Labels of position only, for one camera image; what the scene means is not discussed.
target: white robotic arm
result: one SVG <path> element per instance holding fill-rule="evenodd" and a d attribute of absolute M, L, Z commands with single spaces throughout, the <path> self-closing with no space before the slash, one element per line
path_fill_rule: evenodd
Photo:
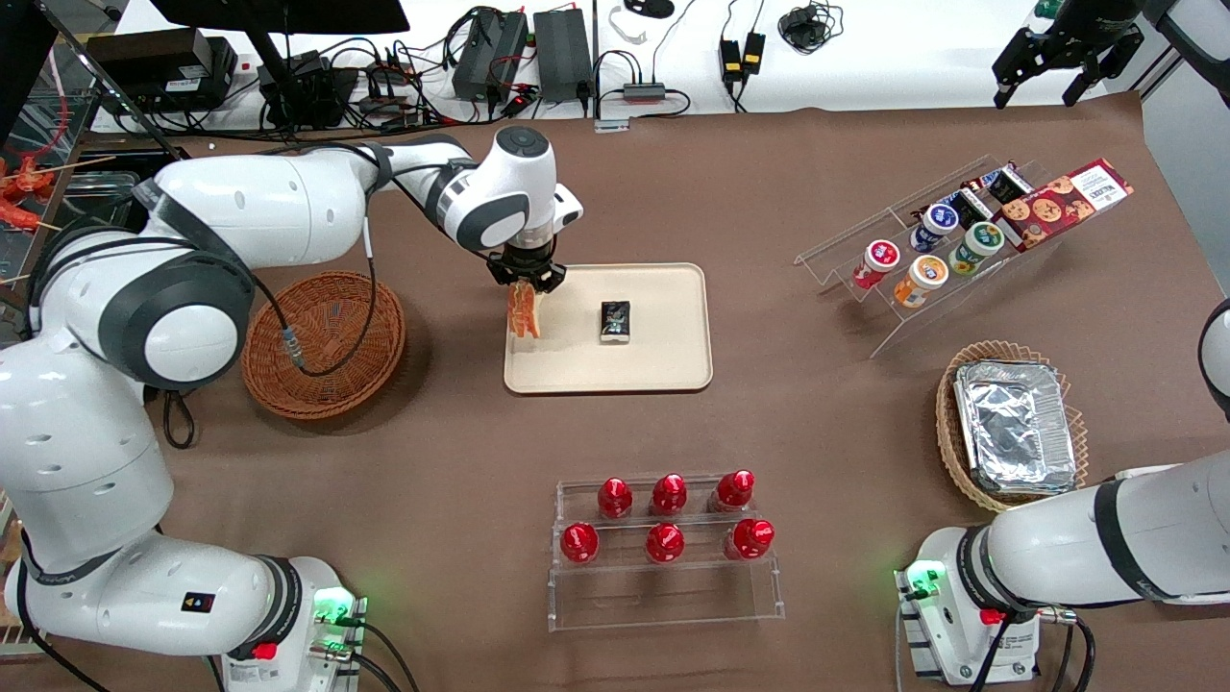
<path fill-rule="evenodd" d="M 1200 372 L 1230 417 L 1230 300 L 1205 323 Z M 1093 488 L 1005 511 L 970 529 L 942 529 L 898 574 L 930 660 L 950 685 L 969 685 L 1002 618 L 1006 642 L 988 682 L 1028 680 L 1038 613 L 1150 600 L 1230 602 L 1230 451 L 1133 470 Z"/>
<path fill-rule="evenodd" d="M 189 390 L 237 359 L 253 268 L 336 258 L 363 234 L 378 188 L 402 187 L 497 280 L 563 279 L 554 236 L 581 204 L 550 144 L 501 130 L 476 165 L 449 136 L 293 157 L 171 163 L 139 188 L 150 220 L 68 231 L 31 285 L 37 334 L 0 353 L 0 487 L 25 527 L 5 601 L 58 635 L 170 655 L 225 654 L 230 690 L 328 690 L 352 615 L 328 565 L 241 556 L 161 536 L 172 483 L 143 386 Z"/>

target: wicker basket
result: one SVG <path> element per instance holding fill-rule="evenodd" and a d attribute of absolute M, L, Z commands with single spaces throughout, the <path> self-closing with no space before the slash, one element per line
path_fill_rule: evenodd
<path fill-rule="evenodd" d="M 991 497 L 979 488 L 969 477 L 969 457 L 966 454 L 966 439 L 961 428 L 961 413 L 957 411 L 957 397 L 952 392 L 952 380 L 957 374 L 957 368 L 963 364 L 984 360 L 1017 361 L 1050 365 L 1050 361 L 1042 358 L 1042 354 L 1032 352 L 1026 345 L 1009 343 L 1007 340 L 979 340 L 966 345 L 948 364 L 948 370 L 943 371 L 940 379 L 940 388 L 935 395 L 936 433 L 940 438 L 940 458 L 948 470 L 957 488 L 967 498 L 978 503 L 978 506 L 993 513 L 1002 513 L 1017 505 L 1025 505 L 1037 500 L 1034 495 L 996 495 Z M 1059 391 L 1068 396 L 1068 379 L 1063 374 L 1059 377 Z M 1089 431 L 1085 429 L 1080 412 L 1064 404 L 1064 415 L 1068 418 L 1068 430 L 1073 439 L 1073 454 L 1076 457 L 1076 488 L 1085 486 L 1089 476 Z"/>
<path fill-rule="evenodd" d="M 325 370 L 351 350 L 368 316 L 370 295 L 370 278 L 354 272 L 325 272 L 278 293 L 309 370 Z M 278 317 L 267 304 L 247 329 L 244 383 L 252 398 L 279 417 L 326 419 L 375 395 L 392 376 L 405 345 L 401 301 L 378 281 L 376 309 L 359 350 L 337 372 L 309 377 L 287 355 Z"/>

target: power adapter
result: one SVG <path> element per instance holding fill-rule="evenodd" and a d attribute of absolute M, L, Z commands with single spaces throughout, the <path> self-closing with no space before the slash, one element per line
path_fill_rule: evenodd
<path fill-rule="evenodd" d="M 733 91 L 734 85 L 743 79 L 743 59 L 739 57 L 739 42 L 722 39 L 717 44 L 718 58 L 722 63 L 722 84 L 727 91 Z"/>
<path fill-rule="evenodd" d="M 760 74 L 760 60 L 765 54 L 765 34 L 748 32 L 743 42 L 743 80 L 749 75 Z"/>

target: label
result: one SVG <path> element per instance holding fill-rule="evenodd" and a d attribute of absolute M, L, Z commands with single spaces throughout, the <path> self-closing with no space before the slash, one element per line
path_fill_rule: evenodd
<path fill-rule="evenodd" d="M 1087 171 L 1071 176 L 1071 181 L 1077 192 L 1093 205 L 1095 211 L 1101 211 L 1128 195 L 1128 192 L 1102 166 L 1091 166 Z"/>
<path fill-rule="evenodd" d="M 936 229 L 952 230 L 957 227 L 957 210 L 948 204 L 931 204 L 926 210 L 927 218 L 935 224 Z"/>
<path fill-rule="evenodd" d="M 184 613 L 208 613 L 212 610 L 214 610 L 214 594 L 188 591 L 180 605 L 180 611 Z"/>
<path fill-rule="evenodd" d="M 175 79 L 166 82 L 166 92 L 176 93 L 184 91 L 196 91 L 200 88 L 200 79 Z"/>
<path fill-rule="evenodd" d="M 200 79 L 209 76 L 209 70 L 204 65 L 183 65 L 180 68 L 180 74 L 183 75 L 183 79 Z"/>

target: brown table surface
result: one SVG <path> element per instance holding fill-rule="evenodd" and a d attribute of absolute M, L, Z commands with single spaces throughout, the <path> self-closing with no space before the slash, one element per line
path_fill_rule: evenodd
<path fill-rule="evenodd" d="M 891 570 L 929 532 L 991 519 L 957 492 L 936 449 L 937 379 L 972 340 L 1032 345 L 1068 375 L 1092 479 L 1230 445 L 1196 364 L 1219 291 L 1145 147 L 1134 96 L 1071 109 L 645 119 L 610 135 L 581 120 L 535 127 L 585 204 L 557 258 L 705 269 L 707 390 L 508 393 L 504 290 L 408 202 L 381 194 L 371 204 L 379 275 L 410 320 L 397 381 L 364 415 L 306 429 L 262 412 L 235 369 L 189 398 L 199 445 L 166 450 L 169 535 L 327 560 L 371 597 L 371 622 L 400 643 L 424 692 L 892 690 Z M 476 157 L 493 132 L 451 130 Z M 1106 156 L 1137 192 L 1070 234 L 1023 288 L 868 361 L 879 333 L 844 289 L 819 295 L 791 259 L 986 152 L 1055 173 Z M 331 265 L 362 269 L 362 254 Z M 282 285 L 315 270 L 267 278 Z M 758 473 L 758 501 L 779 529 L 785 621 L 547 634 L 558 481 L 737 467 Z M 1091 690 L 1224 688 L 1226 615 L 1148 604 L 1090 612 Z M 1043 677 L 1015 688 L 1049 690 L 1063 637 L 1043 639 Z M 213 688 L 198 660 L 60 647 L 116 692 Z M 370 653 L 392 665 L 379 647 Z M 908 690 L 941 688 L 915 680 L 904 656 Z M 44 661 L 0 666 L 0 690 L 82 687 Z"/>

